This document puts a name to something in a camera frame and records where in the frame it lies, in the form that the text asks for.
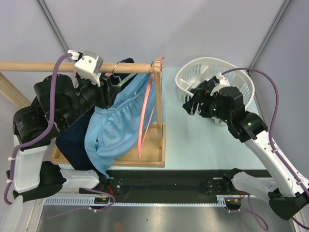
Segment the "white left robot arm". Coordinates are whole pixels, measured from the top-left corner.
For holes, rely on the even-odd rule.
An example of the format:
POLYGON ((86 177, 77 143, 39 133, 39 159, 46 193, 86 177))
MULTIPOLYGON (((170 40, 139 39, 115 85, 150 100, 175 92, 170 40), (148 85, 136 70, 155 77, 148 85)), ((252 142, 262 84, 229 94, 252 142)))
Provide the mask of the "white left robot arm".
POLYGON ((121 91, 109 78, 100 78, 100 85, 63 74, 54 74, 34 85, 36 98, 28 107, 14 115, 13 130, 15 148, 11 169, 7 172, 14 184, 13 196, 24 201, 47 198, 62 189, 78 189, 81 194, 102 193, 106 178, 94 170, 72 171, 61 169, 49 161, 43 161, 51 140, 61 131, 68 130, 93 107, 109 108, 121 91))

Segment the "pink hanger with metal hook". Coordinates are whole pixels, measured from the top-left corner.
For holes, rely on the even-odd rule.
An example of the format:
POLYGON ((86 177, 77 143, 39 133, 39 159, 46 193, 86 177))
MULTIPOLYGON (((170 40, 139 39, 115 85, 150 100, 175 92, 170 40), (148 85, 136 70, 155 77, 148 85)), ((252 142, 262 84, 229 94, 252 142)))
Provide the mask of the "pink hanger with metal hook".
POLYGON ((137 140, 137 154, 139 159, 142 158, 142 145, 150 125, 152 125, 153 114, 156 110, 159 149, 162 147, 163 138, 163 121, 162 121, 162 71, 164 68, 164 56, 155 59, 153 71, 146 86, 145 96, 140 114, 140 123, 137 140))

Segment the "light blue shorts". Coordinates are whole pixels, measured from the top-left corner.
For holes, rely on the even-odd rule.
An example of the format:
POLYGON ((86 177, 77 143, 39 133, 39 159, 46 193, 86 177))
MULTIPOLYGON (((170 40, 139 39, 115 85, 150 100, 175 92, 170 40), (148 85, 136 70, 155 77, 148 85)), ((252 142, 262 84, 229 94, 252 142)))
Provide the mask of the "light blue shorts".
POLYGON ((140 116, 149 81, 153 76, 137 74, 117 94, 109 109, 95 107, 84 139, 86 153, 102 174, 116 158, 130 151, 138 141, 140 116))

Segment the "dark grey shorts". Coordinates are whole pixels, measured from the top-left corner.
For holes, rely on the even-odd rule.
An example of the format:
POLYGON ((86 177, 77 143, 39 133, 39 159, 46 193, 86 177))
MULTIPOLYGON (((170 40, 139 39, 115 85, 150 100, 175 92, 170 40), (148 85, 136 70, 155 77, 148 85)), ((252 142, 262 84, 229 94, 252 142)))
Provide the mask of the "dark grey shorts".
POLYGON ((197 89, 201 89, 204 96, 206 96, 208 93, 211 93, 211 91, 215 88, 216 82, 214 79, 210 79, 209 81, 205 80, 202 83, 198 84, 196 87, 191 88, 190 92, 195 94, 197 89))

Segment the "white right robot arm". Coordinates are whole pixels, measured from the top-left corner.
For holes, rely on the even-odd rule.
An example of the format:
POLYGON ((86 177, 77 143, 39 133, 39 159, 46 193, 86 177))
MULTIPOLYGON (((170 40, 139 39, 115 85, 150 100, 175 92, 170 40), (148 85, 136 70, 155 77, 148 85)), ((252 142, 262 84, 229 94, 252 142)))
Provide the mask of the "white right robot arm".
POLYGON ((259 115, 246 111, 243 94, 237 87, 223 87, 211 94, 208 89, 195 88, 183 108, 190 115, 199 109, 202 117, 214 117, 227 124, 234 138, 244 143, 262 162, 274 184, 262 181, 234 168, 224 175, 223 189, 228 194, 237 190, 252 194, 269 203, 274 213, 290 220, 309 203, 307 178, 294 177, 285 166, 287 158, 278 156, 269 141, 268 127, 259 115))

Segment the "pale green hanger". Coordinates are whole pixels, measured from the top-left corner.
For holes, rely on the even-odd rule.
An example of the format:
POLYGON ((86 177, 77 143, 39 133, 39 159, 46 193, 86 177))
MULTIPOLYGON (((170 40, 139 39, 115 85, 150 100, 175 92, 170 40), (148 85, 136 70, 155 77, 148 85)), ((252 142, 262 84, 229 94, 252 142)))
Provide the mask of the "pale green hanger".
POLYGON ((126 86, 128 86, 130 84, 130 82, 135 78, 135 76, 137 74, 136 73, 116 74, 115 68, 120 63, 125 63, 125 61, 123 61, 123 60, 119 61, 114 65, 113 70, 112 70, 112 84, 121 87, 121 89, 124 89, 126 86))

